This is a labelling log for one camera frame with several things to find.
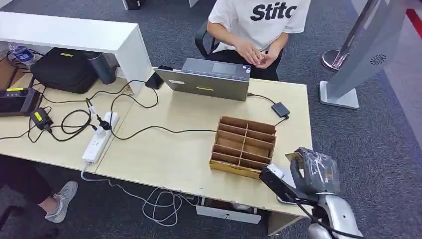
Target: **black pants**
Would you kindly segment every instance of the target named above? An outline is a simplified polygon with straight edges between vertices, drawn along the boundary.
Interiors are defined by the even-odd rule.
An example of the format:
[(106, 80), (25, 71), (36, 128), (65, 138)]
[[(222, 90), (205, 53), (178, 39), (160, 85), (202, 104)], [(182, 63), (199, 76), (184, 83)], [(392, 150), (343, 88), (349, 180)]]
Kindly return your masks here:
[[(251, 66), (251, 78), (255, 79), (263, 79), (263, 80), (270, 80), (270, 81), (278, 81), (277, 76), (277, 67), (280, 63), (281, 56), (283, 54), (283, 50), (280, 52), (278, 58), (271, 64), (267, 69), (259, 69), (255, 66)], [(242, 64), (242, 65), (250, 65), (237, 51), (235, 50), (224, 50), (219, 51), (216, 53), (211, 53), (207, 60), (210, 61), (220, 61), (220, 62), (227, 62), (227, 63), (235, 63), (235, 64)]]
[(51, 195), (47, 180), (32, 166), (32, 162), (0, 154), (0, 185), (6, 184), (28, 201), (42, 203)]

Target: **hand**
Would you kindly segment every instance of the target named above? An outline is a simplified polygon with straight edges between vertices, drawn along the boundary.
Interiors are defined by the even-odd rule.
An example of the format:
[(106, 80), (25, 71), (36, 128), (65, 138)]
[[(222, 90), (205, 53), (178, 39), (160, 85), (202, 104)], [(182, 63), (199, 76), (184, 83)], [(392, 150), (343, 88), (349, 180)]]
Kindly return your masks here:
[(241, 38), (238, 38), (234, 47), (236, 51), (241, 55), (249, 64), (257, 66), (261, 64), (261, 61), (264, 59), (262, 53), (256, 49), (252, 43), (245, 41)]
[(279, 54), (279, 51), (268, 51), (267, 54), (262, 52), (263, 60), (261, 61), (261, 64), (255, 65), (256, 68), (267, 69), (278, 58)]

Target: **black bag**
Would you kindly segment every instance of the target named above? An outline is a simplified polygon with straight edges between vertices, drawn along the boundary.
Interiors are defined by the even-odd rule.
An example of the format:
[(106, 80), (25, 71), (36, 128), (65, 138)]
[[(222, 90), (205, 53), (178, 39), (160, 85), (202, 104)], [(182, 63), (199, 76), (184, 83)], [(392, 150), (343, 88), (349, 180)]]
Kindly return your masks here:
[(35, 79), (48, 88), (86, 93), (98, 76), (82, 51), (53, 48), (31, 66)]

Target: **white drawer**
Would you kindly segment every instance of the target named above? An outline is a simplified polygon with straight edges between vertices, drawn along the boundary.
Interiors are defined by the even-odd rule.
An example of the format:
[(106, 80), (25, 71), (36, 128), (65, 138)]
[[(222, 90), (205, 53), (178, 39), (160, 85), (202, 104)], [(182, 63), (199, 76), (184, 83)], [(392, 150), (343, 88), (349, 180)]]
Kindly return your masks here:
[(261, 215), (250, 214), (247, 212), (231, 211), (231, 210), (221, 209), (221, 208), (214, 208), (212, 206), (204, 206), (204, 200), (203, 200), (203, 203), (201, 204), (203, 206), (202, 205), (196, 206), (198, 215), (234, 220), (234, 221), (245, 222), (245, 223), (253, 223), (253, 224), (258, 224), (258, 222), (261, 220)]

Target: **person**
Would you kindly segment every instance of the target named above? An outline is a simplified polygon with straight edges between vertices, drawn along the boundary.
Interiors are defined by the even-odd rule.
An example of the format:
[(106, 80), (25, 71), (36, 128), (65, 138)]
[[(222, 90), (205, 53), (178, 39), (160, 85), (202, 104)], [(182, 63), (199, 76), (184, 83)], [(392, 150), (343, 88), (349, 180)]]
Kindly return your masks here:
[(1, 154), (0, 184), (8, 185), (28, 201), (40, 206), (46, 213), (45, 219), (54, 223), (64, 220), (69, 203), (78, 189), (76, 181), (69, 181), (60, 192), (51, 195), (51, 186), (30, 161)]
[(251, 65), (251, 78), (278, 81), (289, 34), (305, 29), (311, 0), (217, 0), (208, 32), (220, 40), (207, 60)]

